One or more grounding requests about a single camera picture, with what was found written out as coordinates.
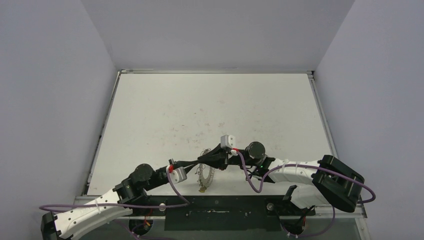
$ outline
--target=metal frame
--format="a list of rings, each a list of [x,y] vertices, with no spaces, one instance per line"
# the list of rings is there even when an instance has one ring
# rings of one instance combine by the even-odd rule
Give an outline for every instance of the metal frame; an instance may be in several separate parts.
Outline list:
[[[95,154],[93,157],[93,161],[90,168],[90,173],[88,175],[88,179],[86,182],[86,186],[84,188],[84,193],[82,196],[76,196],[74,200],[74,204],[85,204],[93,199],[95,196],[86,196],[88,192],[88,188],[90,186],[90,182],[94,173],[94,169],[96,166],[97,158],[99,155],[99,150],[102,144],[103,135],[106,130],[106,125],[108,123],[109,115],[112,109],[112,104],[114,102],[115,94],[118,88],[119,80],[121,74],[307,74],[309,78],[310,87],[315,98],[316,106],[318,108],[318,112],[321,118],[322,125],[324,127],[324,132],[328,141],[329,148],[331,150],[331,154],[338,158],[338,154],[336,151],[336,147],[333,141],[333,137],[331,135],[331,131],[324,114],[323,107],[321,105],[321,101],[317,92],[317,88],[315,85],[314,75],[312,71],[281,71],[281,70],[261,70],[261,69],[238,69],[238,68],[226,68],[220,70],[155,70],[155,69],[122,69],[118,71],[116,80],[113,87],[113,92],[109,101],[109,107],[107,114],[105,116],[105,120],[103,122],[103,126],[100,133],[100,138],[98,140],[98,144],[96,146]],[[310,216],[310,218],[314,219],[328,219],[333,215],[333,209],[331,206],[317,206],[315,208],[316,215]],[[370,240],[371,236],[368,231],[368,226],[365,221],[367,218],[367,213],[365,211],[363,204],[358,204],[356,206],[355,212],[347,213],[343,211],[336,210],[337,218],[354,218],[356,221],[356,226],[358,227],[358,232],[361,240]],[[281,219],[290,219],[291,217],[282,216]],[[144,216],[131,216],[131,217],[121,217],[120,219],[144,219]],[[149,216],[146,219],[150,220],[158,220],[165,219],[164,216]]]

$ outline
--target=white table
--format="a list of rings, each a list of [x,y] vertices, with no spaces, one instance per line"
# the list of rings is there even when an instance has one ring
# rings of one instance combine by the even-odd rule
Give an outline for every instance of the white table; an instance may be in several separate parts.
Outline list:
[[[97,150],[88,195],[102,195],[140,164],[153,169],[195,160],[231,134],[237,147],[264,144],[266,154],[291,161],[331,154],[307,74],[121,74]],[[255,195],[237,166],[215,172],[199,192],[196,169],[176,185],[183,195]],[[290,183],[266,183],[264,195],[284,195]],[[151,195],[174,195],[163,185]]]

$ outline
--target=bolt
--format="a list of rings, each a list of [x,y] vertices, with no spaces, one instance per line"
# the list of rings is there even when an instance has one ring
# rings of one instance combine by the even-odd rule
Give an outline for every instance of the bolt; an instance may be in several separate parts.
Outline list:
[[[165,207],[162,207],[162,206],[166,206],[166,204],[165,203],[159,204],[159,207],[161,207],[161,208],[159,208],[159,211],[161,211],[161,212],[163,212],[163,211],[166,210],[166,208]]]
[[[266,209],[268,209],[269,211],[274,210],[274,204],[272,204],[272,203],[268,203],[268,204],[266,205]]]

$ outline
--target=robotic arm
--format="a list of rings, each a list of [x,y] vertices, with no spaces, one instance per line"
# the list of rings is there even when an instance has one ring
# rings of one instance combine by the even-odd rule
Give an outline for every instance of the robotic arm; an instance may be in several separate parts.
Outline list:
[[[234,136],[224,135],[218,146],[195,161],[174,162],[171,159],[168,166],[157,170],[153,170],[148,164],[141,164],[120,184],[87,204],[57,214],[46,213],[41,221],[43,239],[77,240],[91,230],[119,217],[131,215],[139,209],[164,211],[166,208],[187,206],[187,203],[167,206],[150,198],[146,191],[170,181],[173,185],[185,181],[187,173],[197,164],[220,170],[225,170],[229,165],[236,165],[246,174],[246,166],[255,167],[251,176],[261,180],[261,188],[254,189],[258,193],[263,182],[302,184],[291,186],[282,199],[299,209],[331,204],[344,212],[351,213],[355,210],[362,187],[323,170],[336,172],[360,183],[364,183],[364,178],[334,156],[325,155],[318,161],[293,162],[268,157],[264,145],[257,141],[245,149],[236,149],[235,145]]]

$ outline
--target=gray wall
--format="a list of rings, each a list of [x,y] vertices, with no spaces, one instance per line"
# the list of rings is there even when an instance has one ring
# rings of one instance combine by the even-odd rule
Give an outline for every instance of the gray wall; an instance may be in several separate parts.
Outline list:
[[[81,0],[120,69],[314,70],[354,0]]]
[[[355,1],[315,73],[340,159],[377,194],[375,240],[424,236],[423,13],[422,0]]]
[[[81,193],[115,77],[79,0],[0,0],[0,239]]]

